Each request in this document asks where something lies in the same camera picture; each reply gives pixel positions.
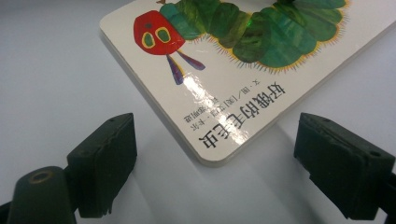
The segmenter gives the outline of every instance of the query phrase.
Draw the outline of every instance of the book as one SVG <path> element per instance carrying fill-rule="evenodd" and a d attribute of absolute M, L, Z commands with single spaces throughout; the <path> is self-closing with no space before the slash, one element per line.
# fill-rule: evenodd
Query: book
<path fill-rule="evenodd" d="M 396 1 L 135 0 L 100 27 L 198 160 L 220 166 L 396 21 Z"/>

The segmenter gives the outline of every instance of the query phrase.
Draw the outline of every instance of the green caterpillar body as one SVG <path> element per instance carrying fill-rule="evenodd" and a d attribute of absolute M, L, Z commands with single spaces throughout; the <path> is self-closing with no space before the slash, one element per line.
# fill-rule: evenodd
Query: green caterpillar body
<path fill-rule="evenodd" d="M 233 59 L 282 70 L 316 53 L 320 43 L 334 42 L 346 6 L 346 0 L 278 0 L 247 13 L 220 0 L 180 0 L 160 13 L 185 40 L 208 34 Z"/>

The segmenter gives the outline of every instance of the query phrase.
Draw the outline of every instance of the clamp jaw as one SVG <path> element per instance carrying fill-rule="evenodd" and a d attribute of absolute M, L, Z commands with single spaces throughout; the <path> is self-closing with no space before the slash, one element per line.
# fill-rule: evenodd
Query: clamp jaw
<path fill-rule="evenodd" d="M 74 224 L 111 213 L 136 161 L 134 116 L 107 120 L 67 156 L 65 169 L 44 167 L 23 176 L 12 202 L 0 206 L 0 224 Z"/>
<path fill-rule="evenodd" d="M 378 208 L 396 223 L 395 157 L 339 124 L 300 116 L 294 157 L 346 218 L 373 220 Z"/>

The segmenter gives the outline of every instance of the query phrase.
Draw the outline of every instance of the red caterpillar head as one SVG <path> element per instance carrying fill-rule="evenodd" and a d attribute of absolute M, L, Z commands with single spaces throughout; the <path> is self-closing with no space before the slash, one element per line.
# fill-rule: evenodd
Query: red caterpillar head
<path fill-rule="evenodd" d="M 185 40 L 160 12 L 150 11 L 135 19 L 134 42 L 149 54 L 167 55 Z"/>

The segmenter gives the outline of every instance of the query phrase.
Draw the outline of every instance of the white table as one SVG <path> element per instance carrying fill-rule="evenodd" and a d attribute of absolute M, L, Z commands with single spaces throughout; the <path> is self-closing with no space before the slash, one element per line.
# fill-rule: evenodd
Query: white table
<path fill-rule="evenodd" d="M 129 0 L 0 0 L 0 204 L 16 181 L 133 112 L 136 166 L 113 214 L 78 223 L 366 223 L 346 220 L 292 156 L 301 112 L 396 155 L 396 29 L 220 168 L 201 165 L 115 57 L 99 20 Z M 382 211 L 374 222 L 383 223 Z"/>

